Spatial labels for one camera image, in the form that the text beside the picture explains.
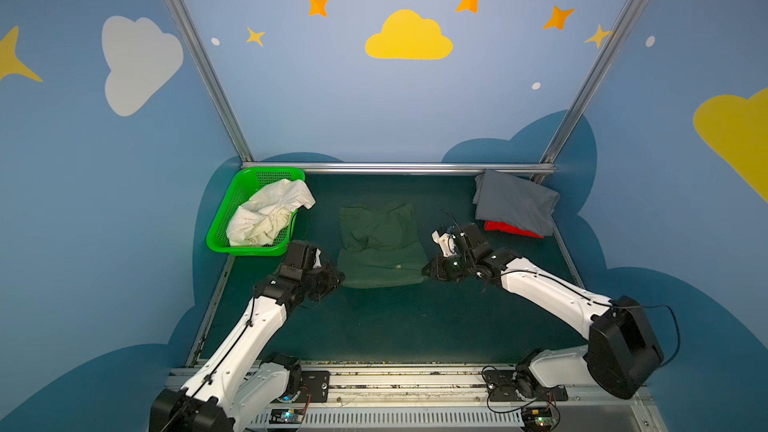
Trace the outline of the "aluminium front mounting rail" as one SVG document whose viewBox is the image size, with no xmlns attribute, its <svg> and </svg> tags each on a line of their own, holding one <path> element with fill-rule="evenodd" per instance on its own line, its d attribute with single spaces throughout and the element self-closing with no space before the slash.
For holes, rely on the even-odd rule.
<svg viewBox="0 0 768 432">
<path fill-rule="evenodd" d="M 524 408 L 549 408 L 551 431 L 663 431 L 650 393 L 627 400 L 598 386 L 564 386 L 567 401 L 491 402 L 476 364 L 305 363 L 301 371 L 327 371 L 326 403 L 270 403 L 244 431 L 522 431 Z M 177 391 L 200 368 L 171 372 L 165 389 Z M 268 424 L 272 409 L 301 409 L 298 426 Z"/>
</svg>

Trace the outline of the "diagonal aluminium post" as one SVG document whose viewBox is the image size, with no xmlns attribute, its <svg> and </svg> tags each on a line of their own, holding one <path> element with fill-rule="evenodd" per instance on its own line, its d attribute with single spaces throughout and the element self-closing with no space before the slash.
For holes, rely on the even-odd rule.
<svg viewBox="0 0 768 432">
<path fill-rule="evenodd" d="M 576 126 L 586 112 L 590 102 L 598 91 L 604 78 L 625 41 L 632 32 L 650 0 L 626 0 L 613 24 L 612 33 L 600 48 L 584 82 L 580 86 L 574 101 L 567 109 L 549 144 L 540 159 L 541 167 L 554 169 L 555 162 L 564 149 Z"/>
<path fill-rule="evenodd" d="M 164 0 L 241 161 L 253 156 L 184 0 Z"/>
</svg>

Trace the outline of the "folded grey t-shirt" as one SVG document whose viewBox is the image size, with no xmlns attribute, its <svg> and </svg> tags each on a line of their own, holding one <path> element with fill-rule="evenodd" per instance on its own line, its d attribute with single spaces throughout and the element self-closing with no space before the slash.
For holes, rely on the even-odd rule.
<svg viewBox="0 0 768 432">
<path fill-rule="evenodd" d="M 494 170 L 475 177 L 475 218 L 501 222 L 538 236 L 551 236 L 560 194 L 512 174 Z"/>
</svg>

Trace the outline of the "left diagonal aluminium post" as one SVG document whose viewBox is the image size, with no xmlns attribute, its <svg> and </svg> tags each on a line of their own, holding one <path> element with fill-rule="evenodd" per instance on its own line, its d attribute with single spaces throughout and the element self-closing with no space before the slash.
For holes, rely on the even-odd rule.
<svg viewBox="0 0 768 432">
<path fill-rule="evenodd" d="M 164 0 L 241 161 L 253 156 L 184 0 Z"/>
</svg>

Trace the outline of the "right diagonal aluminium post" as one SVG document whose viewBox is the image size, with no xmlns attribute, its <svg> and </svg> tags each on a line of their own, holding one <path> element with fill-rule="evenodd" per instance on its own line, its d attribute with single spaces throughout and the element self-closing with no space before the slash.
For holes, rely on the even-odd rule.
<svg viewBox="0 0 768 432">
<path fill-rule="evenodd" d="M 600 48 L 584 82 L 580 86 L 574 101 L 567 109 L 549 144 L 540 159 L 541 167 L 554 169 L 555 162 L 564 149 L 576 126 L 586 112 L 590 102 L 598 91 L 604 78 L 625 41 L 632 32 L 650 0 L 626 0 L 613 24 L 612 33 Z"/>
</svg>

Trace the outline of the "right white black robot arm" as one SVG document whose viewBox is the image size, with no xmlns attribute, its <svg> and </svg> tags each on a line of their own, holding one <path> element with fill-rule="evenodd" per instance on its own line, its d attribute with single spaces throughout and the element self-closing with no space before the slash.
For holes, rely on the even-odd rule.
<svg viewBox="0 0 768 432">
<path fill-rule="evenodd" d="M 508 248 L 492 248 L 474 223 L 432 234 L 440 251 L 422 270 L 437 281 L 475 277 L 539 306 L 578 332 L 585 345 L 535 350 L 517 364 L 511 388 L 524 401 L 544 400 L 560 386 L 598 386 L 630 399 L 665 363 L 645 306 L 571 284 Z"/>
</svg>

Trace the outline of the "horizontal aluminium back rail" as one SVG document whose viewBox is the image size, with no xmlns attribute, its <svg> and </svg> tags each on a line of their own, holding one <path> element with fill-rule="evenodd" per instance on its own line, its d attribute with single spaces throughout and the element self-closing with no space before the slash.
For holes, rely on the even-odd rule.
<svg viewBox="0 0 768 432">
<path fill-rule="evenodd" d="M 244 162 L 242 168 L 292 167 L 306 174 L 333 175 L 445 175 L 470 176 L 488 170 L 513 175 L 553 175 L 556 168 L 546 163 L 345 163 L 345 162 Z"/>
</svg>

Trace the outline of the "folded red t-shirt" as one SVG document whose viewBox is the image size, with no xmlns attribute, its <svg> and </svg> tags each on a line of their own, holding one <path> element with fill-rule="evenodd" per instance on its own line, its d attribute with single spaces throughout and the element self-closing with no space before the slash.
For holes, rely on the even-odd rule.
<svg viewBox="0 0 768 432">
<path fill-rule="evenodd" d="M 524 230 L 524 229 L 512 226 L 510 224 L 507 224 L 505 222 L 485 221 L 484 230 L 498 231 L 498 232 L 503 232 L 507 234 L 513 234 L 513 235 L 519 235 L 519 236 L 531 237 L 531 238 L 537 238 L 537 239 L 543 238 L 542 235 L 539 235 L 535 232 Z"/>
</svg>

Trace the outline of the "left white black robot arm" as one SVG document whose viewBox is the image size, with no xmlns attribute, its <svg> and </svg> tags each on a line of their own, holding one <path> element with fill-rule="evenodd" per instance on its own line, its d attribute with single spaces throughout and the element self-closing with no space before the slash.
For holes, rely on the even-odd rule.
<svg viewBox="0 0 768 432">
<path fill-rule="evenodd" d="M 306 241 L 287 246 L 276 272 L 259 282 L 242 316 L 210 359 L 174 391 L 164 389 L 150 409 L 150 431 L 244 431 L 273 401 L 301 395 L 297 358 L 273 353 L 248 372 L 272 336 L 306 299 L 317 302 L 344 280 L 321 249 Z"/>
</svg>

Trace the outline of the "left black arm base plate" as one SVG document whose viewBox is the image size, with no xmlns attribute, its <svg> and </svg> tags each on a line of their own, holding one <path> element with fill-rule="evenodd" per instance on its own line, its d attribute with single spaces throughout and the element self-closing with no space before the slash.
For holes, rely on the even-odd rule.
<svg viewBox="0 0 768 432">
<path fill-rule="evenodd" d="M 326 403 L 330 390 L 329 382 L 330 373 L 327 371 L 302 371 L 300 375 L 291 373 L 285 392 L 272 403 Z"/>
</svg>

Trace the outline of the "cream white t-shirt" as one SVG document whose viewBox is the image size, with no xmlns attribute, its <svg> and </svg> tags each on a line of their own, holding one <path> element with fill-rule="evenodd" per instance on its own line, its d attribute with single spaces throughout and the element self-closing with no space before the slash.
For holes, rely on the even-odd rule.
<svg viewBox="0 0 768 432">
<path fill-rule="evenodd" d="M 298 209 L 311 209 L 315 203 L 303 180 L 281 179 L 267 184 L 234 212 L 226 229 L 229 243 L 235 247 L 271 246 Z"/>
</svg>

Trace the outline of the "right small circuit board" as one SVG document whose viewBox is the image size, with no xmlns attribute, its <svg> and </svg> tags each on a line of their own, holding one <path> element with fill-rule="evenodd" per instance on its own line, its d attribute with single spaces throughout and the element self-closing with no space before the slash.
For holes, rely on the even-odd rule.
<svg viewBox="0 0 768 432">
<path fill-rule="evenodd" d="M 523 422 L 521 430 L 525 432 L 549 432 L 557 423 L 551 409 L 538 407 L 524 408 L 521 412 L 521 420 Z"/>
</svg>

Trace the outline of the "dark green t-shirt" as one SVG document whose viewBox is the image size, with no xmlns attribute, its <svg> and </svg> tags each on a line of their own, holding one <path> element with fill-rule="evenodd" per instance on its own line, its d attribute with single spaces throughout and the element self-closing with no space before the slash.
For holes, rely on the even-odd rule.
<svg viewBox="0 0 768 432">
<path fill-rule="evenodd" d="M 411 203 L 379 208 L 339 209 L 342 249 L 337 259 L 342 285 L 376 289 L 416 285 L 427 277 L 428 257 L 422 246 Z"/>
</svg>

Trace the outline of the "left small circuit board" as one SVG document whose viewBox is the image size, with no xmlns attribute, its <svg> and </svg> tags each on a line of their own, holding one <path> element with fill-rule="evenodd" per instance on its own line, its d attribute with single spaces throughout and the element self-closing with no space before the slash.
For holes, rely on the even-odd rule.
<svg viewBox="0 0 768 432">
<path fill-rule="evenodd" d="M 301 409 L 272 409 L 269 414 L 270 426 L 300 426 L 304 421 L 305 413 Z"/>
</svg>

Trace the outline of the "green plastic basket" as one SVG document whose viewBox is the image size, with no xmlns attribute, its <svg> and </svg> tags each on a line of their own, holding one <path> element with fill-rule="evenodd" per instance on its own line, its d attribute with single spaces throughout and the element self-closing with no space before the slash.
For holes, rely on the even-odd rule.
<svg viewBox="0 0 768 432">
<path fill-rule="evenodd" d="M 206 236 L 210 250 L 232 256 L 277 257 L 283 255 L 292 239 L 297 213 L 267 246 L 232 246 L 226 234 L 227 226 L 237 208 L 264 186 L 287 179 L 304 180 L 305 174 L 294 167 L 255 167 L 236 173 L 232 179 Z"/>
</svg>

